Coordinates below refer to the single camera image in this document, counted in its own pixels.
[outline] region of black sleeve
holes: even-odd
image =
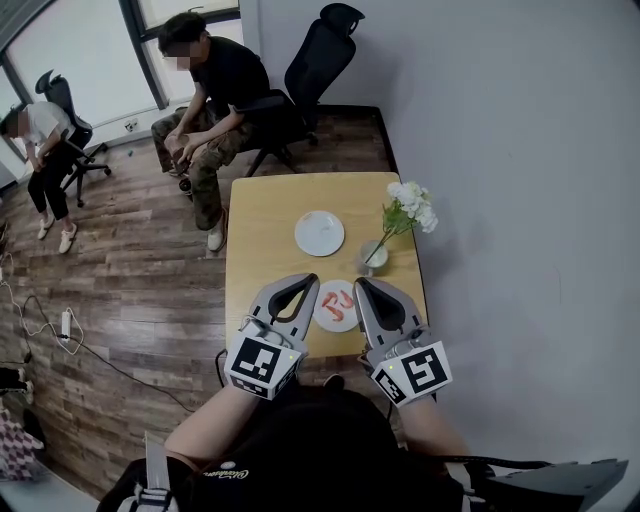
[[[179,485],[191,476],[193,470],[184,462],[167,457],[167,466],[169,468],[169,481],[171,489],[176,489]],[[122,502],[134,495],[136,484],[142,487],[147,485],[147,460],[139,459],[133,461],[116,482],[116,485],[107,495],[102,498],[96,512],[117,512]]]
[[[263,98],[269,94],[269,77],[255,55],[244,55],[237,68],[227,102],[234,107]]]

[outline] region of floor baseboard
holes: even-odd
[[[382,117],[382,112],[378,107],[372,107],[368,105],[318,105],[318,113],[325,115],[349,115],[349,114],[358,114],[358,115],[372,115],[376,118],[376,122],[378,123],[378,129],[380,130],[380,135],[382,137],[382,143],[384,144],[384,150],[387,154],[387,160],[389,161],[389,167],[393,172],[399,174],[398,172],[398,164],[396,163],[396,158],[393,154],[393,148],[391,147],[391,141],[389,140],[389,134],[387,133],[387,127],[384,124],[384,118]]]

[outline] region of woman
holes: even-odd
[[[172,493],[182,512],[393,507],[460,510],[462,488],[424,455],[468,455],[426,397],[398,410],[409,451],[365,397],[340,376],[322,388],[293,382],[273,402],[228,386],[166,440]],[[117,511],[146,486],[129,465],[98,507]]]
[[[75,160],[73,149],[64,143],[80,144],[82,134],[55,103],[40,101],[23,110],[12,109],[0,123],[0,135],[20,137],[33,166],[29,195],[40,214],[38,240],[44,240],[53,221],[62,225],[60,254],[66,254],[76,238],[78,226],[71,221],[66,195],[60,185]],[[47,210],[47,201],[53,215]]]

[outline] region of shrimp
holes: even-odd
[[[338,302],[338,295],[335,292],[327,293],[324,300],[322,301],[322,307],[325,307],[327,304],[329,304],[329,302],[332,301]]]
[[[331,306],[326,306],[326,308],[334,314],[334,322],[342,322],[342,320],[344,320],[344,313],[342,311]]]
[[[343,290],[340,290],[340,293],[342,294],[342,298],[344,299],[344,304],[342,303],[342,301],[340,301],[340,305],[344,308],[344,309],[351,309],[353,307],[353,300],[351,299],[351,297],[349,297],[349,294]]]

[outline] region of person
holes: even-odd
[[[158,47],[178,69],[189,70],[195,84],[188,108],[151,127],[160,165],[174,177],[182,177],[188,166],[196,225],[208,231],[207,246],[217,252],[224,245],[226,229],[217,171],[231,163],[256,129],[234,107],[265,96],[269,78],[251,50],[224,37],[211,37],[205,20],[194,12],[167,21]]]
[[[468,455],[466,443],[430,396],[398,412],[408,451],[340,376],[324,387],[292,379],[272,402],[224,387],[165,442],[172,495],[181,512],[460,510],[462,486],[425,455]],[[144,459],[128,466],[97,512],[117,511],[136,484],[147,484]]]
[[[24,110],[12,109],[0,124],[0,135],[12,139],[21,137],[33,166],[28,189],[41,217],[38,240],[44,240],[55,218],[62,224],[60,253],[69,252],[78,225],[71,221],[60,184],[74,161],[73,150],[64,144],[63,136],[69,142],[77,143],[75,127],[58,105],[41,101],[27,105]],[[47,211],[47,201],[53,215]]]
[[[22,368],[13,370],[0,367],[0,396],[7,393],[21,393],[25,396],[28,404],[33,403],[33,383],[26,380]]]

